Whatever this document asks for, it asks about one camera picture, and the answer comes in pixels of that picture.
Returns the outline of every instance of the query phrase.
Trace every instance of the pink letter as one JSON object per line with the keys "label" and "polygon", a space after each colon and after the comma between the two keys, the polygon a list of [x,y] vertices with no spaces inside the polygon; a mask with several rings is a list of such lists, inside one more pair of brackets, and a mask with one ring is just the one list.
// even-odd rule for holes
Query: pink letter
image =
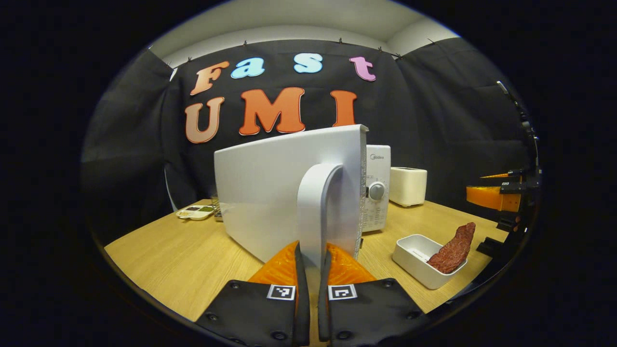
{"label": "pink letter", "polygon": [[371,73],[368,71],[368,68],[373,67],[373,64],[367,62],[364,57],[349,58],[349,61],[354,63],[355,73],[357,73],[358,76],[360,76],[360,78],[362,78],[363,80],[372,82],[377,79],[375,75],[371,75]]}

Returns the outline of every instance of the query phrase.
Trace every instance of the wooden table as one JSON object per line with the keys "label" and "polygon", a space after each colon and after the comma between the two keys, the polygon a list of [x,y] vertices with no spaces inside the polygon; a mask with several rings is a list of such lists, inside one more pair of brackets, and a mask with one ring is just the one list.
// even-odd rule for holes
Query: wooden table
{"label": "wooden table", "polygon": [[[195,204],[207,205],[200,200]],[[429,290],[392,260],[396,241],[422,234],[442,245],[457,227],[474,222],[476,232],[467,265],[436,290]],[[377,279],[393,277],[412,299],[429,312],[471,283],[491,261],[475,249],[489,236],[503,241],[507,232],[497,223],[426,201],[400,207],[390,203],[386,227],[363,234],[358,261]],[[229,280],[248,280],[263,263],[225,233],[214,217],[179,219],[175,212],[147,224],[105,247],[118,267],[137,286],[185,318],[196,321]],[[317,295],[311,297],[311,346],[326,346],[317,338]]]}

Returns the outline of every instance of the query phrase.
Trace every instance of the meat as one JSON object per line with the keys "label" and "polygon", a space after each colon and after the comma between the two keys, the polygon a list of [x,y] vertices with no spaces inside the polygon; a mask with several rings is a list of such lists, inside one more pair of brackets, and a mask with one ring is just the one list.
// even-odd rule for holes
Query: meat
{"label": "meat", "polygon": [[474,222],[458,227],[454,238],[426,263],[444,274],[451,273],[467,258],[475,231],[476,224]]}

